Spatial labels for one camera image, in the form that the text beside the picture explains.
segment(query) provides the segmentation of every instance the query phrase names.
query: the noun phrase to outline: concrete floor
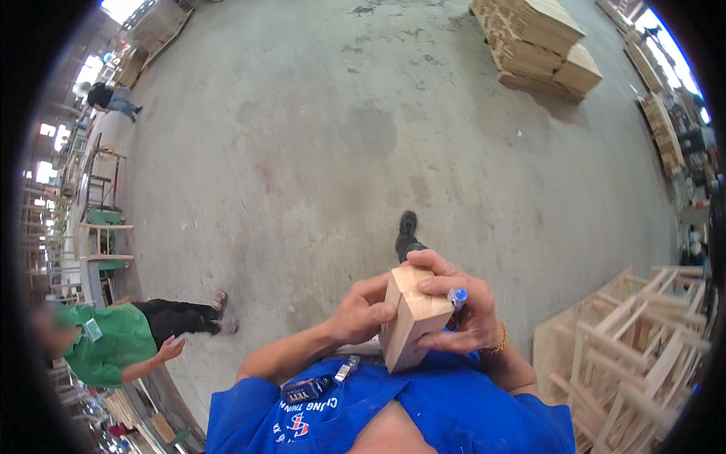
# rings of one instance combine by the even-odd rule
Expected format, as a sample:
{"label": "concrete floor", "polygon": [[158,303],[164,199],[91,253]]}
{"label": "concrete floor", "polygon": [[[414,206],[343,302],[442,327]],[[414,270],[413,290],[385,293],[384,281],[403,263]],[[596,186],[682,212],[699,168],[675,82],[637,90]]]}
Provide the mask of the concrete floor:
{"label": "concrete floor", "polygon": [[580,106],[499,85],[464,0],[227,0],[139,79],[135,125],[101,121],[129,154],[136,260],[119,288],[202,302],[223,288],[240,321],[167,364],[202,427],[247,353],[396,265],[404,209],[488,280],[525,355],[536,324],[623,267],[672,260],[643,84],[594,3],[562,4],[604,75]]}

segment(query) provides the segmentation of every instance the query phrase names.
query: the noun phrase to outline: woman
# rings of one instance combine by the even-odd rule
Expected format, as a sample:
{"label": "woman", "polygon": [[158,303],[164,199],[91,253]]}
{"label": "woman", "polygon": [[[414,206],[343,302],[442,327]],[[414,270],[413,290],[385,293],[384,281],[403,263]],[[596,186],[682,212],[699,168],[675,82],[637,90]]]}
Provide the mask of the woman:
{"label": "woman", "polygon": [[129,101],[131,90],[127,87],[110,89],[103,82],[96,82],[93,85],[90,82],[82,82],[76,84],[74,92],[79,96],[86,94],[86,102],[99,112],[109,113],[111,110],[118,110],[126,114],[133,123],[136,123],[136,114],[143,108]]}

